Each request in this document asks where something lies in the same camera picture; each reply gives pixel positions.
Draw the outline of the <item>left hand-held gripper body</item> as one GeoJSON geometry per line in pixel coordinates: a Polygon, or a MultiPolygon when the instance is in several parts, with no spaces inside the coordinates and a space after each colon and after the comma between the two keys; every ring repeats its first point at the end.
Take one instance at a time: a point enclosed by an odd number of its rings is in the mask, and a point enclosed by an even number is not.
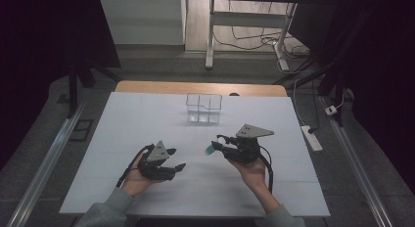
{"type": "Polygon", "coordinates": [[[161,181],[174,178],[176,173],[174,168],[161,166],[170,157],[162,141],[158,141],[156,145],[145,146],[139,152],[140,155],[143,156],[138,163],[138,169],[144,177],[150,180],[161,181]]]}

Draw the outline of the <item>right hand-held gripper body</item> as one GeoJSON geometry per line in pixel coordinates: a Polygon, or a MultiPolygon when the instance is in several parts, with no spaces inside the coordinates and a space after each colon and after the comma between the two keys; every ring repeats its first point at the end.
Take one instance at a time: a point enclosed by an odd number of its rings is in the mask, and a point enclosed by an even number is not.
{"type": "Polygon", "coordinates": [[[234,136],[239,141],[238,145],[235,146],[235,149],[227,147],[228,152],[222,154],[227,159],[241,164],[249,164],[257,159],[261,159],[266,165],[271,165],[271,155],[268,154],[268,159],[266,159],[260,152],[262,147],[258,143],[258,138],[273,134],[272,130],[244,124],[234,136]]]}

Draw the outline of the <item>person's right hand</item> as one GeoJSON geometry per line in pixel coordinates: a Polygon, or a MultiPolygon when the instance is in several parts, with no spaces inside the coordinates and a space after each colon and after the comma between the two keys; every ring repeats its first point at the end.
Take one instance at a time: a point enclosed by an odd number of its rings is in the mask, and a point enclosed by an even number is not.
{"type": "Polygon", "coordinates": [[[249,164],[241,164],[232,160],[230,160],[230,163],[240,172],[244,183],[251,191],[267,189],[265,183],[265,165],[260,159],[249,164]]]}

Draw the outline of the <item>person's left hand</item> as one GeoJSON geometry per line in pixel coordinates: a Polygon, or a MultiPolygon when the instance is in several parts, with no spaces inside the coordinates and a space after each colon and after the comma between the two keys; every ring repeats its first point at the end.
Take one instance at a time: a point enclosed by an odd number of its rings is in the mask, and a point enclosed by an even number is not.
{"type": "Polygon", "coordinates": [[[120,186],[120,189],[131,197],[136,197],[143,192],[145,192],[150,186],[161,183],[161,180],[150,180],[144,177],[139,169],[138,163],[141,160],[143,155],[140,155],[128,169],[128,172],[125,176],[123,183],[120,186]]]}

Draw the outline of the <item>clear acrylic divided organizer box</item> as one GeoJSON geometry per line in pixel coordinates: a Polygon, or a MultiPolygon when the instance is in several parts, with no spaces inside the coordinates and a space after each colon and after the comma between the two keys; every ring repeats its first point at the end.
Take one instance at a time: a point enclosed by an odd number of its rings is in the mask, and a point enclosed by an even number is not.
{"type": "Polygon", "coordinates": [[[222,109],[222,96],[189,93],[186,98],[186,106],[190,122],[218,123],[222,109]]]}

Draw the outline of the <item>wooden table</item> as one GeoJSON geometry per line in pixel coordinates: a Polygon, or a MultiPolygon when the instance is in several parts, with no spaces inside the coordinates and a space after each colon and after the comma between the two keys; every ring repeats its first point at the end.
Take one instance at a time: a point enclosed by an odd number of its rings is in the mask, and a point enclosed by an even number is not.
{"type": "Polygon", "coordinates": [[[157,94],[219,94],[229,96],[238,93],[250,97],[287,97],[286,89],[281,85],[231,84],[231,83],[197,83],[168,81],[120,81],[116,92],[122,93],[157,93],[157,94]]]}

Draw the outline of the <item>white power strip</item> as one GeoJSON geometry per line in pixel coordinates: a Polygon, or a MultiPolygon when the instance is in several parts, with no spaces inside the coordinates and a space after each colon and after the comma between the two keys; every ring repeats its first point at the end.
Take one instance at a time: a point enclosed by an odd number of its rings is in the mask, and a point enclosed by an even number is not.
{"type": "Polygon", "coordinates": [[[300,129],[305,140],[307,141],[308,145],[311,147],[311,150],[313,152],[320,152],[323,150],[320,142],[314,134],[314,130],[310,126],[304,125],[300,129]]]}

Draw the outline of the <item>black stand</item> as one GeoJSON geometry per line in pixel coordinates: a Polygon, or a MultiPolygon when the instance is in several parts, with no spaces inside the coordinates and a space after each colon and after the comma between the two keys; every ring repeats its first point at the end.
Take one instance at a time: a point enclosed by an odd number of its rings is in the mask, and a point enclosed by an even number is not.
{"type": "Polygon", "coordinates": [[[77,82],[80,81],[81,84],[86,88],[92,88],[95,83],[95,77],[92,74],[92,70],[95,69],[99,73],[102,73],[106,77],[112,79],[116,83],[122,81],[122,78],[115,74],[113,71],[105,68],[100,65],[98,62],[95,62],[90,59],[83,59],[71,62],[69,64],[69,114],[68,118],[72,118],[75,114],[75,111],[78,108],[78,89],[77,82]]]}

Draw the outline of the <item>white cabinet panel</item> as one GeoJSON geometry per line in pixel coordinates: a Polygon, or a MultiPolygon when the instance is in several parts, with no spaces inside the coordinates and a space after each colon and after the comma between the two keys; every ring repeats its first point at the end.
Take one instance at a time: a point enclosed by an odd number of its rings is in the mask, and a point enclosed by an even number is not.
{"type": "Polygon", "coordinates": [[[100,1],[115,44],[185,44],[186,0],[100,1]]]}

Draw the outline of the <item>black floor frame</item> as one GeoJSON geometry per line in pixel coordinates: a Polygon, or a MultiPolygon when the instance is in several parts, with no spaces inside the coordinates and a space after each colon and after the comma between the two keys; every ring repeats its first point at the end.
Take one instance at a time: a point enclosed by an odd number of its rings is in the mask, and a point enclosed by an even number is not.
{"type": "Polygon", "coordinates": [[[93,119],[80,119],[69,136],[72,142],[85,142],[91,131],[93,119]]]}

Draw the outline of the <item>metal floor rail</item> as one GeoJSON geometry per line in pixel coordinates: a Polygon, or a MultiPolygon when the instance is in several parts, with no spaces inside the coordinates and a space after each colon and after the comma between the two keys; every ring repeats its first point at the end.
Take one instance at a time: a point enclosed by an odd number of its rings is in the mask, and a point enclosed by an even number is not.
{"type": "Polygon", "coordinates": [[[82,101],[71,117],[65,119],[6,227],[24,227],[56,166],[85,105],[86,102],[82,101]]]}
{"type": "Polygon", "coordinates": [[[371,209],[371,212],[379,227],[393,227],[392,219],[381,200],[378,191],[372,184],[360,158],[346,132],[346,128],[341,126],[337,120],[328,115],[333,131],[344,151],[348,165],[360,187],[360,190],[371,209]]]}

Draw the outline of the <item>white desk frame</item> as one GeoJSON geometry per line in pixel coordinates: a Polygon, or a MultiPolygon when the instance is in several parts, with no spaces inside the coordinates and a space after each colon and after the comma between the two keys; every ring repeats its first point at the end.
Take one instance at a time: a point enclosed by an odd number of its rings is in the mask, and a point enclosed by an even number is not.
{"type": "Polygon", "coordinates": [[[284,57],[282,47],[288,33],[296,3],[289,3],[284,15],[280,14],[261,14],[261,13],[242,13],[242,12],[216,12],[214,9],[215,1],[209,1],[208,17],[208,38],[207,38],[207,55],[206,69],[212,69],[213,66],[213,29],[216,26],[241,26],[241,27],[262,27],[262,28],[279,28],[281,30],[279,38],[272,43],[272,47],[277,56],[278,67],[281,71],[288,71],[289,66],[284,57]]]}

